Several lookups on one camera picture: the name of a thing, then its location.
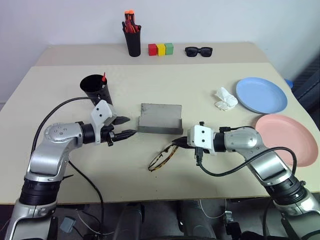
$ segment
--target yellow block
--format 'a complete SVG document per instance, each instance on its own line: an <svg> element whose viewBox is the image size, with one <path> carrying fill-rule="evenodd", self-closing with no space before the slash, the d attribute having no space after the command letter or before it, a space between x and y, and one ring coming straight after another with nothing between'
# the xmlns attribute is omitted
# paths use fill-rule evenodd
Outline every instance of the yellow block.
<svg viewBox="0 0 320 240"><path fill-rule="evenodd" d="M166 55L166 46L164 43L160 43L156 45L158 56Z"/></svg>

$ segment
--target tissue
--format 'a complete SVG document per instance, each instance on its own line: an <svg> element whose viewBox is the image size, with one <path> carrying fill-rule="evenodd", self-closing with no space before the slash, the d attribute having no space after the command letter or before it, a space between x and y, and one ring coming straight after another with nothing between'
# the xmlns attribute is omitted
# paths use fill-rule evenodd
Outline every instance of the tissue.
<svg viewBox="0 0 320 240"><path fill-rule="evenodd" d="M238 104L235 96L231 95L224 87L220 87L215 95L221 99L221 101L214 104L220 110L229 111Z"/></svg>

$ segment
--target beige table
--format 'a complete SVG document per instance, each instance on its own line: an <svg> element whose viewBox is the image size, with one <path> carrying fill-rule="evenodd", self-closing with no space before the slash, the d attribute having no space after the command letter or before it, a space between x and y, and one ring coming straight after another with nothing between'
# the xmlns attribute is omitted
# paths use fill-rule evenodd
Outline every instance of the beige table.
<svg viewBox="0 0 320 240"><path fill-rule="evenodd" d="M136 129L141 103L153 103L182 105L184 134L199 121L205 121L206 126L216 130L220 126L254 126L261 114L251 112L240 104L231 111L220 111L214 106L217 101L214 93L222 86L234 93L237 81L245 77L266 78L282 88L288 98L288 106L281 114L302 123L320 146L320 133L316 125L255 45L211 44L216 53L211 58L199 56L192 59L180 51L187 44L174 46L173 56L149 57L144 49L139 58L126 55L126 49L121 45L49 48L0 112L0 203L13 203L20 195L32 140L39 123L59 103L84 96L79 84L81 79L91 74L107 73L115 109L119 115L131 118L130 122L116 126L116 132ZM70 103L56 112L46 126L56 122L88 123L92 109L89 100ZM84 145L72 152L70 159L98 186L106 202L267 195L247 168L220 178L206 175L196 166L193 150L180 148L163 168L149 172L147 166L151 159L177 137L180 136L137 133L112 147L106 144ZM218 153L217 156L206 155L203 165L212 172L220 173L242 162L243 158L237 153ZM307 182L309 190L318 192L319 170L318 157L311 166L298 167L296 175ZM58 194L60 203L99 201L94 190L71 167L68 167L67 174L75 175L61 184Z"/></svg>

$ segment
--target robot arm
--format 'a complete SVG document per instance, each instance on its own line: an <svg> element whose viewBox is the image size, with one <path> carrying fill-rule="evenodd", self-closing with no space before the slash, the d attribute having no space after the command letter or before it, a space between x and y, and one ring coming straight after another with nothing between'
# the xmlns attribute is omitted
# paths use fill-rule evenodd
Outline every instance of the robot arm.
<svg viewBox="0 0 320 240"><path fill-rule="evenodd" d="M69 153L89 143L107 142L112 146L113 142L136 133L135 130L114 133L111 123L116 117L112 105L101 100L91 113L91 123L56 123L44 131L42 143L31 155L5 240L55 239L57 225L54 226L56 221L52 215Z"/></svg>
<svg viewBox="0 0 320 240"><path fill-rule="evenodd" d="M183 142L181 138L173 141L173 144L183 148L195 148L197 165L200 165L202 169L204 169L201 164L203 152L212 155L215 155L216 152L237 152L244 157L245 161L249 161L252 157L268 149L264 145L261 135L251 127L239 127L235 130L222 127L220 132L215 133L211 128L203 126L203 122L200 124L193 126L188 131L187 145L181 144ZM303 226L294 229L299 237L304 236L306 232L319 231L320 207L318 201L304 187L305 183L300 182L293 175L276 152L270 151L263 154L247 166L281 212L282 220L285 220L282 221L282 223L285 222L283 224L285 228L285 224L288 224L289 228L291 227L290 220L296 226ZM212 176L221 177L222 175L212 173ZM315 229L310 226L310 221L308 221L308 219L314 218L316 219L316 223L313 223L316 226Z"/></svg>

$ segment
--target green block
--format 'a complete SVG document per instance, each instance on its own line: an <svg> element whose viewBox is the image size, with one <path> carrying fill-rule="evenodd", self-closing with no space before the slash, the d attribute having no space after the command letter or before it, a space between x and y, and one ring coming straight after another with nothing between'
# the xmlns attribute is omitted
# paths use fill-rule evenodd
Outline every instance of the green block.
<svg viewBox="0 0 320 240"><path fill-rule="evenodd" d="M174 54L174 45L172 43L165 43L165 55Z"/></svg>

